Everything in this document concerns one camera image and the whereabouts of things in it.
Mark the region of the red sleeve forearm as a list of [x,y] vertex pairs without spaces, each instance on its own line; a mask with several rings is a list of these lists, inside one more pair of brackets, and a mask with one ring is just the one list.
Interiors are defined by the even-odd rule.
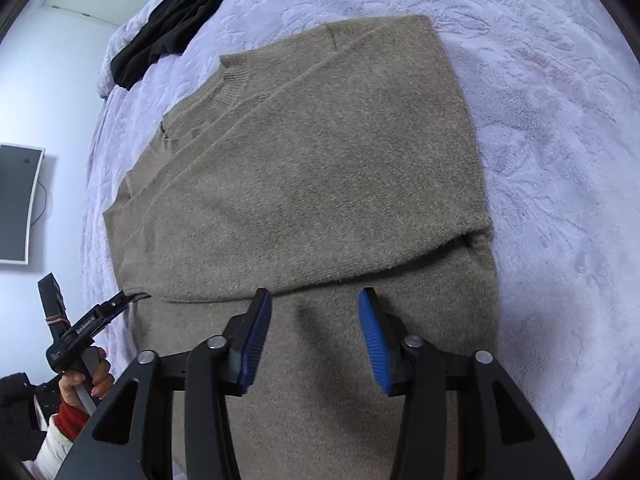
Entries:
[[70,442],[74,442],[89,420],[89,415],[82,408],[75,408],[62,400],[58,411],[53,416],[58,431]]

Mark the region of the person left hand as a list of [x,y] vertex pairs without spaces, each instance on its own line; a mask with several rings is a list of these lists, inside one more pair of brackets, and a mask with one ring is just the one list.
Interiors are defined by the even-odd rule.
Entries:
[[91,415],[96,402],[111,390],[115,379],[106,352],[100,347],[91,347],[85,353],[89,366],[82,370],[66,370],[58,382],[62,400],[72,408]]

